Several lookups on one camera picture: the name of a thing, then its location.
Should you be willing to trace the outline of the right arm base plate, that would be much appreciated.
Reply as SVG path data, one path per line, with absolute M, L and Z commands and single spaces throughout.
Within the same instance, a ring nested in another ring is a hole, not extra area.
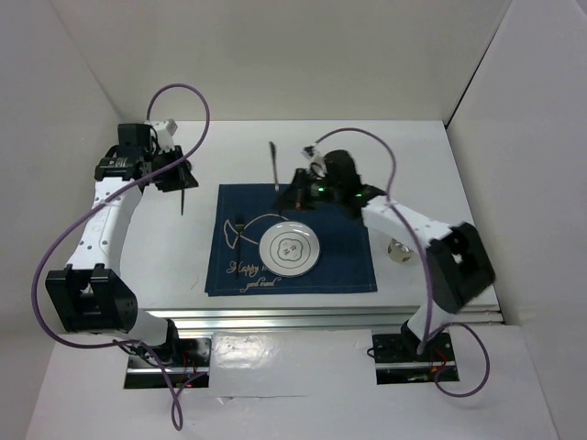
M 433 382 L 437 373 L 440 381 L 460 380 L 448 333 L 429 343 L 422 357 L 411 354 L 399 334 L 373 335 L 366 354 L 375 362 L 378 385 Z

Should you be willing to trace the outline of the black fork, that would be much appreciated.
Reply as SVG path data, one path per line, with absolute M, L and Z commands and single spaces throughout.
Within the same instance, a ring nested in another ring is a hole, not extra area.
M 239 265 L 241 261 L 241 237 L 242 233 L 245 229 L 245 222 L 244 216 L 242 214 L 238 214 L 235 220 L 235 229 L 237 231 L 237 240 L 235 243 L 235 250 L 236 250 L 236 268 L 235 268 L 235 280 L 239 279 Z

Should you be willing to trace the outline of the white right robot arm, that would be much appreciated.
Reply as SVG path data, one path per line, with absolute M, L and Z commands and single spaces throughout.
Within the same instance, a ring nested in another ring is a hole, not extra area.
M 275 208 L 311 211 L 321 204 L 336 204 L 350 218 L 419 254 L 426 300 L 403 324 L 400 348 L 408 358 L 422 358 L 442 326 L 495 282 L 478 230 L 467 222 L 449 225 L 431 219 L 390 199 L 384 190 L 362 182 L 344 149 L 320 155 L 308 147 L 305 155 L 308 167 L 295 170 Z

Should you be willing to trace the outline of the white round plate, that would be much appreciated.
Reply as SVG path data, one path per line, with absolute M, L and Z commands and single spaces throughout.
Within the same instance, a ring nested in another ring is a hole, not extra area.
M 259 242 L 263 266 L 271 273 L 286 278 L 300 277 L 312 270 L 320 252 L 314 230 L 294 221 L 271 226 Z

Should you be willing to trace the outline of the navy fish placemat cloth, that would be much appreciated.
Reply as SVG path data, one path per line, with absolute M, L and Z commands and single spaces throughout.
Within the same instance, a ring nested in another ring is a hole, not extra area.
M 272 208 L 275 192 L 268 183 L 222 184 L 216 199 L 216 223 L 206 275 L 211 297 L 285 294 L 365 293 L 377 290 L 367 229 L 340 208 L 321 206 L 314 212 Z M 237 215 L 244 216 L 239 279 L 235 280 Z M 320 244 L 320 257 L 305 275 L 286 278 L 262 264 L 259 242 L 271 227 L 284 221 L 309 226 Z

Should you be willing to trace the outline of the black table knife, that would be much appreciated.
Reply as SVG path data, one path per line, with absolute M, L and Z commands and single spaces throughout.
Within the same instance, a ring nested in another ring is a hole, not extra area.
M 274 191 L 279 193 L 280 184 L 278 178 L 278 170 L 277 170 L 277 148 L 274 142 L 269 141 L 269 148 L 271 154 L 271 169 L 272 169 L 272 177 L 274 183 Z

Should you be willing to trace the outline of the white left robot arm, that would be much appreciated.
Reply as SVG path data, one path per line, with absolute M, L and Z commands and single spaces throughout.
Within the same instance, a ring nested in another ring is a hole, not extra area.
M 162 366 L 182 354 L 175 325 L 141 310 L 137 295 L 122 280 L 120 261 L 128 227 L 147 183 L 163 193 L 195 188 L 192 166 L 175 144 L 174 120 L 121 124 L 118 142 L 94 169 L 97 208 L 85 224 L 77 248 L 65 267 L 48 272 L 45 287 L 65 331 L 127 336 L 146 343 L 132 354 Z

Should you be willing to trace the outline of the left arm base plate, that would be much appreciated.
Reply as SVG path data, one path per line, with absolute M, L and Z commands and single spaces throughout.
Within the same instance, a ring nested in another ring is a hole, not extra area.
M 153 351 L 175 389 L 207 388 L 212 340 L 210 337 L 178 339 L 173 348 L 158 346 Z M 167 387 L 155 358 L 144 348 L 126 348 L 127 370 L 124 380 L 126 390 L 152 390 Z

